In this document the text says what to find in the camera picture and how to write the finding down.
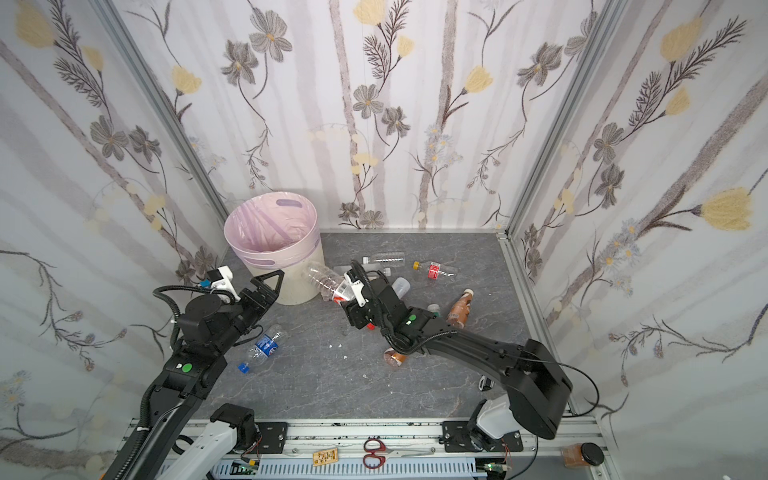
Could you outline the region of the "clear red white label bottle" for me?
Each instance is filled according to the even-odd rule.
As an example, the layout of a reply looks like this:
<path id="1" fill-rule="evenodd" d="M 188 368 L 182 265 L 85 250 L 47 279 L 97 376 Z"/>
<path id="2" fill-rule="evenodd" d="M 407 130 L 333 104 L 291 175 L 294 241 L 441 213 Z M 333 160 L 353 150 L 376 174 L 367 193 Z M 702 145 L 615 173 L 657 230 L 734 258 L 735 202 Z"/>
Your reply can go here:
<path id="1" fill-rule="evenodd" d="M 355 298 L 349 281 L 321 263 L 309 262 L 304 268 L 303 276 L 320 293 L 324 301 L 341 304 Z"/>

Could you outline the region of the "blue label blue-cap bottle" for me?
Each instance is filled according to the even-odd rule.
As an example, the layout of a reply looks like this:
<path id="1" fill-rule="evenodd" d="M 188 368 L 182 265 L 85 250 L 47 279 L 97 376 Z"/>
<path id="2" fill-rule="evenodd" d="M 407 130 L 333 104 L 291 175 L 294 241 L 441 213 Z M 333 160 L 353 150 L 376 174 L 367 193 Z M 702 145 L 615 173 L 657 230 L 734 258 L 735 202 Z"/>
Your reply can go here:
<path id="1" fill-rule="evenodd" d="M 244 359 L 237 365 L 237 370 L 243 374 L 254 371 L 279 351 L 285 339 L 286 331 L 281 325 L 270 326 L 251 345 Z"/>

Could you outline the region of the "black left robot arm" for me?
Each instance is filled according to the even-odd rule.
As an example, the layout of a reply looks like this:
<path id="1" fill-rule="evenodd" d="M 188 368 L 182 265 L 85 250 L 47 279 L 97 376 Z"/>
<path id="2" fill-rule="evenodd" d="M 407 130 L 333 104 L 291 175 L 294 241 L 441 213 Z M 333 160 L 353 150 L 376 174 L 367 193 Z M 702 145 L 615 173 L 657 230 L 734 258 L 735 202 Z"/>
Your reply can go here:
<path id="1" fill-rule="evenodd" d="M 208 273 L 208 288 L 165 285 L 153 296 L 172 311 L 170 358 L 145 390 L 139 419 L 107 469 L 106 479 L 152 479 L 183 428 L 207 399 L 227 366 L 225 354 L 250 334 L 275 304 L 284 280 L 280 269 L 254 276 L 236 292 L 224 267 Z"/>

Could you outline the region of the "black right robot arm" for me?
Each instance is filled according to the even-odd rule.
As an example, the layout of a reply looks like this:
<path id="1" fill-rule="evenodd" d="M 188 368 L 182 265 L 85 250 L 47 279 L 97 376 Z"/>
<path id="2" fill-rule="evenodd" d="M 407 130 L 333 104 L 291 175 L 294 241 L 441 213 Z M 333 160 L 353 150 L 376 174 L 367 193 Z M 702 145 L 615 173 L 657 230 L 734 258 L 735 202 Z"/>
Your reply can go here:
<path id="1" fill-rule="evenodd" d="M 457 329 L 432 312 L 406 305 L 388 278 L 367 273 L 354 261 L 345 273 L 353 297 L 341 303 L 351 326 L 372 324 L 395 353 L 437 355 L 472 368 L 505 391 L 499 401 L 485 402 L 476 427 L 500 438 L 517 430 L 553 440 L 573 384 L 541 342 L 505 343 Z"/>

